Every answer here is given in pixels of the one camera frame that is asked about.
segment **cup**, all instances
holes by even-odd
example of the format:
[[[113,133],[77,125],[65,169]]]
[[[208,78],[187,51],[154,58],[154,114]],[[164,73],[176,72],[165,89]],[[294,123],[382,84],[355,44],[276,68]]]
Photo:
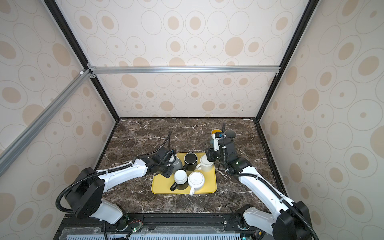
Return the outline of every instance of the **cup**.
[[[193,172],[188,177],[188,184],[191,187],[189,195],[193,195],[195,191],[201,189],[204,186],[204,175],[201,172]]]
[[[189,152],[184,157],[184,166],[183,170],[193,172],[196,170],[197,165],[197,155],[193,152]]]
[[[207,155],[203,155],[200,158],[200,163],[196,166],[196,169],[202,170],[203,172],[209,172],[213,167],[214,167],[214,163],[208,161]]]
[[[180,170],[183,167],[183,163],[180,161],[178,157],[176,157],[176,160],[174,163],[171,164],[173,166],[173,172],[175,173],[177,170]]]
[[[187,177],[187,173],[180,169],[180,170],[177,170],[175,172],[175,183],[172,184],[172,186],[170,187],[170,190],[171,191],[174,191],[176,189],[179,189],[179,190],[184,190],[188,187],[188,177]]]

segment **patterned wallpaper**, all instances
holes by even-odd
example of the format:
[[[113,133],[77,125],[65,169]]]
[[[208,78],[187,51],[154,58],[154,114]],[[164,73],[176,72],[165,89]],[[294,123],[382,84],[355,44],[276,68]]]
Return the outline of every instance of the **patterned wallpaper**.
[[[53,238],[64,216],[56,197],[95,166],[114,126],[101,101],[86,80],[0,177],[1,240]]]
[[[37,0],[0,1],[0,153],[82,69]]]
[[[324,0],[261,120],[320,239],[383,239],[384,1]]]
[[[94,66],[279,65],[308,0],[56,0]]]
[[[254,117],[275,73],[99,74],[120,117]]]

